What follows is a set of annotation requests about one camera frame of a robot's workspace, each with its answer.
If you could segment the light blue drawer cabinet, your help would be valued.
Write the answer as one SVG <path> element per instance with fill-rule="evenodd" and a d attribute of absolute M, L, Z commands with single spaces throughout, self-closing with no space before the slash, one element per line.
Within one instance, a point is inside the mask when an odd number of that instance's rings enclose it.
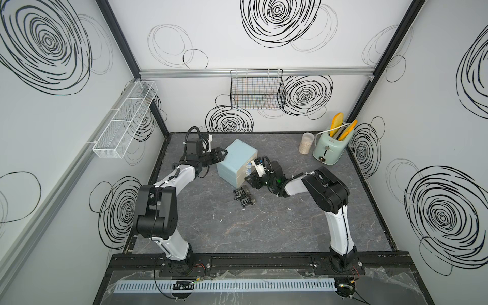
<path fill-rule="evenodd" d="M 226 151 L 225 159 L 217 164 L 217 172 L 220 178 L 234 188 L 240 188 L 247 176 L 247 164 L 257 158 L 258 150 L 236 139 L 226 148 Z"/>

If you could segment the black cookie pack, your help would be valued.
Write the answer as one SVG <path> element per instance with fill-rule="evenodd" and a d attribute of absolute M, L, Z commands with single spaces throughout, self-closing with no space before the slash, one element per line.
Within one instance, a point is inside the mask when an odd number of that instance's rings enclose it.
<path fill-rule="evenodd" d="M 244 187 L 233 190 L 234 199 L 240 201 L 247 197 L 247 191 Z"/>
<path fill-rule="evenodd" d="M 253 199 L 251 196 L 244 196 L 240 198 L 240 203 L 243 209 L 246 209 L 246 207 L 249 205 L 255 205 L 255 199 Z"/>

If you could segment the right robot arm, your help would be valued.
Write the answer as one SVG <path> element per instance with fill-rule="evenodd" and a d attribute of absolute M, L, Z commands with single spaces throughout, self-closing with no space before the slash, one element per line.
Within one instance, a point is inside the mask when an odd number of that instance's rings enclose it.
<path fill-rule="evenodd" d="M 336 273 L 353 268 L 357 248 L 352 239 L 348 221 L 350 191 L 345 183 L 330 170 L 320 167 L 287 178 L 278 162 L 267 156 L 250 162 L 254 172 L 245 181 L 254 189 L 265 187 L 278 198 L 307 193 L 320 210 L 324 211 L 330 233 L 330 263 Z"/>

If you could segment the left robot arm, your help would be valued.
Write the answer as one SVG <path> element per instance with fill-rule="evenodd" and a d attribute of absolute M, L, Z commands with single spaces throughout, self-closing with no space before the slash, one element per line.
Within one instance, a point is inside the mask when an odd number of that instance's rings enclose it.
<path fill-rule="evenodd" d="M 173 266 L 194 269 L 193 249 L 177 229 L 179 193 L 193 182 L 203 169 L 225 160 L 228 152 L 211 146 L 212 137 L 191 127 L 184 138 L 183 153 L 172 171 L 160 182 L 144 185 L 138 190 L 133 229 L 162 249 Z"/>

